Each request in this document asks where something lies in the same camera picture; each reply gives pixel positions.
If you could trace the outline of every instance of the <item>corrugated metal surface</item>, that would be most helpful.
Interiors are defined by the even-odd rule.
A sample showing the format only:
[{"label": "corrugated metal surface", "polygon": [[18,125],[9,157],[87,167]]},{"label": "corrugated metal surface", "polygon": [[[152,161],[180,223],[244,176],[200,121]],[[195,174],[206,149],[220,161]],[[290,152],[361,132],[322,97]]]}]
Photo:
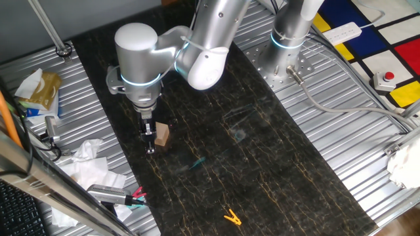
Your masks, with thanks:
[{"label": "corrugated metal surface", "polygon": [[[252,2],[234,42],[247,52],[269,39],[274,15]],[[307,41],[304,46],[330,57],[323,47]],[[330,59],[303,48],[315,72],[305,78],[313,97],[330,108],[377,107],[358,78],[350,78]],[[388,117],[373,112],[325,113],[308,101],[292,80],[275,93],[287,112],[321,153],[360,206],[382,226],[409,209],[420,198],[420,190],[400,189],[389,180],[384,149],[401,137],[401,130]]]},{"label": "corrugated metal surface", "polygon": [[[72,58],[72,62],[65,64],[63,59],[55,54],[55,48],[43,50],[0,66],[0,76],[14,93],[22,80],[34,69],[57,72],[63,80],[59,91],[62,114],[58,121],[58,131],[61,134],[58,146],[75,153],[83,141],[93,138],[103,139],[98,157],[108,159],[109,170],[126,175],[124,188],[134,192],[138,188],[137,181],[75,50]],[[44,124],[31,128],[38,134],[45,131]],[[62,157],[57,164],[64,165],[69,162],[68,158]],[[53,226],[50,206],[42,204],[42,209],[52,235],[98,235],[83,224],[77,224],[75,227]],[[133,213],[124,223],[142,235],[160,235],[148,207],[133,209]]]}]

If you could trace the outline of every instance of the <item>keyboard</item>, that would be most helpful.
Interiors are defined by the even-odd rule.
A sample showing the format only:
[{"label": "keyboard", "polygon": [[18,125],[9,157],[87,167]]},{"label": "keyboard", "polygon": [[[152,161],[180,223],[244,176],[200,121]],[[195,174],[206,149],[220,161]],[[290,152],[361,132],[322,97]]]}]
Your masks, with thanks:
[{"label": "keyboard", "polygon": [[48,236],[35,199],[0,180],[0,235]]}]

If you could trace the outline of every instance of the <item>blue led ring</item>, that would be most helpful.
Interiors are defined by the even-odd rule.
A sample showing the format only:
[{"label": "blue led ring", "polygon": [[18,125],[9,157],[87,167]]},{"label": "blue led ring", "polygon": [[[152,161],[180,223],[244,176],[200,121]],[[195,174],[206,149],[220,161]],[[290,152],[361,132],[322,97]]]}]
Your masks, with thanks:
[{"label": "blue led ring", "polygon": [[121,75],[121,78],[124,80],[124,82],[126,82],[129,85],[138,86],[138,87],[144,87],[144,86],[148,86],[148,85],[153,85],[154,83],[158,82],[160,80],[160,75],[161,74],[157,75],[156,78],[154,78],[152,81],[147,82],[147,83],[134,83],[134,82],[130,82],[130,81],[126,80],[126,78],[124,78],[123,75]]},{"label": "blue led ring", "polygon": [[271,40],[273,40],[273,43],[275,43],[277,46],[282,47],[282,48],[284,48],[284,49],[297,49],[297,48],[299,48],[299,47],[301,47],[301,46],[303,45],[303,42],[302,42],[300,45],[293,46],[293,47],[288,47],[288,46],[281,45],[281,44],[279,44],[279,42],[277,42],[277,41],[274,39],[274,37],[273,37],[273,33],[271,33]]}]

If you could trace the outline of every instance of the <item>black work surface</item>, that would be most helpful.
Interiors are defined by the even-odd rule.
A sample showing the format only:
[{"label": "black work surface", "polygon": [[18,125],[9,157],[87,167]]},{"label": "black work surface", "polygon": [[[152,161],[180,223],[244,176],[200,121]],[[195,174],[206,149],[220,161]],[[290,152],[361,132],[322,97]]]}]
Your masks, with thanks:
[{"label": "black work surface", "polygon": [[[145,154],[124,95],[105,84],[114,34],[129,22],[158,35],[188,25],[191,4],[133,16],[73,39],[75,49],[165,235],[366,235],[375,223],[232,44],[226,69],[197,91],[176,73],[163,79],[154,117],[171,126],[165,147]],[[199,159],[204,162],[193,166]],[[231,208],[241,226],[223,218]]]}]

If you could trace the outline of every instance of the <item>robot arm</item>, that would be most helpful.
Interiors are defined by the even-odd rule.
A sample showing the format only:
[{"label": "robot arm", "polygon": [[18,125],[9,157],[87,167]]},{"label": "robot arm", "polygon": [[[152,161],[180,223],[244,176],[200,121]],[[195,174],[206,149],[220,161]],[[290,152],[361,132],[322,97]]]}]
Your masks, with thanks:
[{"label": "robot arm", "polygon": [[[262,67],[274,75],[286,75],[294,66],[309,27],[324,0],[290,0],[277,14],[272,43],[262,51]],[[155,150],[156,125],[152,111],[161,92],[160,79],[169,71],[181,74],[197,90],[212,87],[224,70],[229,46],[251,0],[201,0],[194,30],[177,26],[158,36],[146,24],[119,28],[115,46],[120,75],[112,69],[106,82],[113,94],[123,93],[139,114],[140,135]]]}]

